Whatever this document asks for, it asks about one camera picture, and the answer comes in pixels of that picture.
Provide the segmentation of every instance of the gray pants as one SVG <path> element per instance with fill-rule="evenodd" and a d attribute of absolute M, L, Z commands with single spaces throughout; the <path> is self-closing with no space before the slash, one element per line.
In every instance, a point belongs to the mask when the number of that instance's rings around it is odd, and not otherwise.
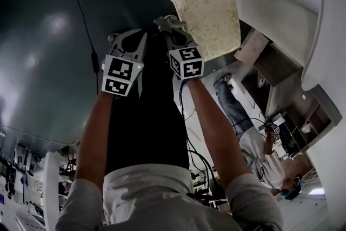
<path fill-rule="evenodd" d="M 249 116 L 240 102 L 232 94 L 230 85 L 225 81 L 219 81 L 215 83 L 214 88 L 220 106 L 232 124 L 239 141 L 244 132 L 254 125 L 250 119 L 245 120 Z"/>

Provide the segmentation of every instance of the sleeve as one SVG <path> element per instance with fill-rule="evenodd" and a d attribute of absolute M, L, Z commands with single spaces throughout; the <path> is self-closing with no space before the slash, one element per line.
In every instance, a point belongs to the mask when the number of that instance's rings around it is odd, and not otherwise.
<path fill-rule="evenodd" d="M 88 180 L 76 179 L 55 230 L 97 230 L 102 226 L 102 216 L 102 194 L 99 188 Z"/>
<path fill-rule="evenodd" d="M 235 178 L 226 189 L 234 220 L 242 230 L 264 225 L 275 231 L 283 230 L 283 218 L 275 197 L 253 174 Z"/>

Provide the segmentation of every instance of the white shirt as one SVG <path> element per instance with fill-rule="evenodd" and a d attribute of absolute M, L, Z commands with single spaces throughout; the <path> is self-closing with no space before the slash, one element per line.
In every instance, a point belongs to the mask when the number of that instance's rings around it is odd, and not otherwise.
<path fill-rule="evenodd" d="M 226 190 L 231 215 L 201 205 L 192 193 L 190 173 L 166 164 L 115 170 L 97 186 L 76 179 L 56 226 L 57 231 L 89 230 L 245 230 L 263 224 L 282 230 L 276 199 L 253 174 L 234 179 Z M 107 225 L 103 225 L 103 212 Z"/>
<path fill-rule="evenodd" d="M 240 148 L 244 150 L 243 156 L 251 167 L 251 172 L 263 179 L 262 183 L 267 188 L 280 189 L 285 178 L 285 171 L 276 152 L 271 155 L 263 153 L 264 144 L 265 138 L 254 126 L 248 129 L 239 141 Z"/>

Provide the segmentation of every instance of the person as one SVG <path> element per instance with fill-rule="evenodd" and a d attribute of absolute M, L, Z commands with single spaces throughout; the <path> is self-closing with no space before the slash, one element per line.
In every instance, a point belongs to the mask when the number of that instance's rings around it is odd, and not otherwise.
<path fill-rule="evenodd" d="M 230 85 L 231 74 L 224 75 L 214 84 L 217 99 L 236 133 L 245 163 L 251 172 L 269 189 L 280 193 L 293 192 L 300 188 L 296 180 L 285 176 L 285 171 L 275 151 L 273 151 L 272 128 L 267 126 L 266 137 L 253 125 L 247 112 L 234 97 Z"/>
<path fill-rule="evenodd" d="M 163 32 L 148 35 L 140 96 L 137 83 L 127 97 L 99 94 L 56 230 L 282 230 L 276 199 L 251 174 L 232 126 L 198 78 L 187 87 L 232 216 L 187 195 L 187 131 L 165 45 Z"/>

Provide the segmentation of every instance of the jeans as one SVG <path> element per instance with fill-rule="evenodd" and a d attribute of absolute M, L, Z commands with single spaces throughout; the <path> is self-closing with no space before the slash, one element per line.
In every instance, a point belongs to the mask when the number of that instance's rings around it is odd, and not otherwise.
<path fill-rule="evenodd" d="M 148 35 L 143 90 L 113 100 L 105 173 L 137 164 L 170 164 L 189 169 L 187 131 L 174 102 L 173 71 L 161 33 Z"/>
<path fill-rule="evenodd" d="M 227 82 L 219 81 L 215 83 L 214 88 L 219 104 L 232 124 L 239 141 L 245 131 L 254 125 L 243 106 L 232 94 L 231 86 Z"/>

